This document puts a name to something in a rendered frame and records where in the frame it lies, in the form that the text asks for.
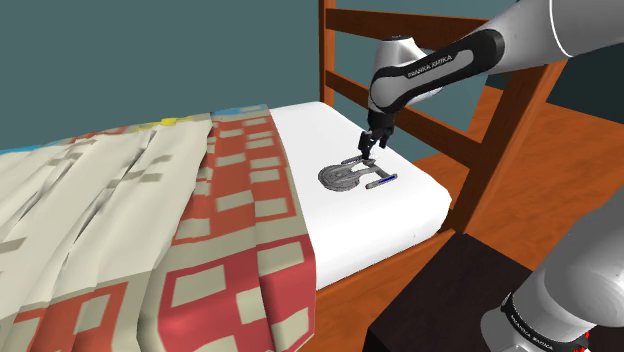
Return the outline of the red and beige patterned blanket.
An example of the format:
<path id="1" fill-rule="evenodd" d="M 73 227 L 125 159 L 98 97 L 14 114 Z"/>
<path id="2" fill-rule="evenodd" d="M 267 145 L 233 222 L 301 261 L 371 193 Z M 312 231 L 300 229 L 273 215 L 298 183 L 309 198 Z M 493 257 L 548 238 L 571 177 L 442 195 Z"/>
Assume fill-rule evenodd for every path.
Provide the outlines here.
<path id="1" fill-rule="evenodd" d="M 315 301 L 263 105 L 0 151 L 0 352 L 298 352 Z"/>

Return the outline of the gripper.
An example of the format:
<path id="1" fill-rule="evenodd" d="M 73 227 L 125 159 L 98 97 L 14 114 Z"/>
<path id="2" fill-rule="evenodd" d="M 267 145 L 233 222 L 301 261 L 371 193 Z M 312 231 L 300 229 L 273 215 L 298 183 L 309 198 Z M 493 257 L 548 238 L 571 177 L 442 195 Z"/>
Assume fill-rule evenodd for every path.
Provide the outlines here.
<path id="1" fill-rule="evenodd" d="M 362 156 L 369 156 L 372 147 L 379 140 L 379 147 L 385 148 L 390 136 L 394 132 L 395 115 L 392 113 L 377 112 L 375 110 L 368 111 L 367 122 L 369 131 L 360 134 L 358 142 L 358 150 Z"/>

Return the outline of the grey spaceship toy model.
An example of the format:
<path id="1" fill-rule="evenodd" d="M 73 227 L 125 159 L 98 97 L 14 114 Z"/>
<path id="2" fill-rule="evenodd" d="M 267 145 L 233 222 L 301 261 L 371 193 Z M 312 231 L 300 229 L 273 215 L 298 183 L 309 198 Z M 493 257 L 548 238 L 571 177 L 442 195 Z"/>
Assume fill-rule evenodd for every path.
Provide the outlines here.
<path id="1" fill-rule="evenodd" d="M 318 181 L 328 190 L 346 192 L 360 184 L 362 176 L 376 174 L 377 180 L 365 185 L 367 190 L 392 182 L 398 178 L 396 173 L 390 174 L 376 164 L 375 159 L 364 159 L 362 156 L 343 160 L 340 164 L 329 165 L 318 173 Z"/>

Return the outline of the wooden bed with white mattress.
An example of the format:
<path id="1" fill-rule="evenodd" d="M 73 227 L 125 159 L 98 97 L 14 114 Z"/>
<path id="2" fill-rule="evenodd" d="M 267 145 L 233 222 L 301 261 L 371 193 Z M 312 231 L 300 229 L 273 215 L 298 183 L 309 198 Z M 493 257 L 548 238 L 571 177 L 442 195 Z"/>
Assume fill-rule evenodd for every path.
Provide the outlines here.
<path id="1" fill-rule="evenodd" d="M 318 6 L 321 98 L 272 113 L 317 264 L 315 333 L 300 352 L 361 352 L 367 326 L 391 299 L 453 234 L 481 219 L 564 63 L 516 71 L 479 140 L 414 109 L 398 113 L 400 128 L 434 147 L 438 158 L 458 162 L 464 179 L 458 193 L 391 150 L 382 153 L 381 163 L 398 172 L 396 181 L 332 192 L 321 186 L 318 172 L 352 156 L 360 132 L 334 109 L 334 97 L 366 101 L 364 86 L 334 69 L 336 34 L 380 38 L 400 32 L 438 48 L 476 21 L 340 9 L 335 0 L 319 0 Z"/>

